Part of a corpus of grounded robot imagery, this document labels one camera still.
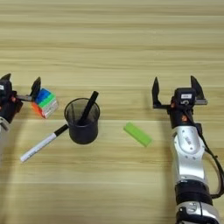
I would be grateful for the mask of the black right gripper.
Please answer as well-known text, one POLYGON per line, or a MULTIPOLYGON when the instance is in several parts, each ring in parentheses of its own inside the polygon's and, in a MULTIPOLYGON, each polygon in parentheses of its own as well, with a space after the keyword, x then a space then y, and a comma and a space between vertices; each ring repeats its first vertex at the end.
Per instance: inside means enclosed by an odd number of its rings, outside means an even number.
POLYGON ((170 104, 162 104, 158 99, 159 85, 158 78, 155 78, 152 86, 152 100, 154 109, 165 109, 171 120, 171 126, 176 128, 178 126, 194 126, 193 121, 193 107, 195 105, 207 105, 207 100, 202 100, 205 98, 201 85, 198 83, 194 76, 191 76, 192 88, 196 91, 196 97, 199 100, 189 101, 183 100, 178 101, 174 98, 171 99, 170 104))

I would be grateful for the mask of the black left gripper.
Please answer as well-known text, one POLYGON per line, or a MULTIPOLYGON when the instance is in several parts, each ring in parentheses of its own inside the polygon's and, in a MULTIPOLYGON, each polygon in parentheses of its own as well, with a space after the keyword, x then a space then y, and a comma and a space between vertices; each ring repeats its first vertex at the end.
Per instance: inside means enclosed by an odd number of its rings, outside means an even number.
MULTIPOLYGON (((7 73, 0 81, 9 81, 11 74, 7 73)), ((4 104, 0 104, 0 117, 11 123, 14 116, 20 112, 24 102, 35 100, 41 87, 41 78, 38 77, 32 84, 30 95, 13 95, 4 104)))

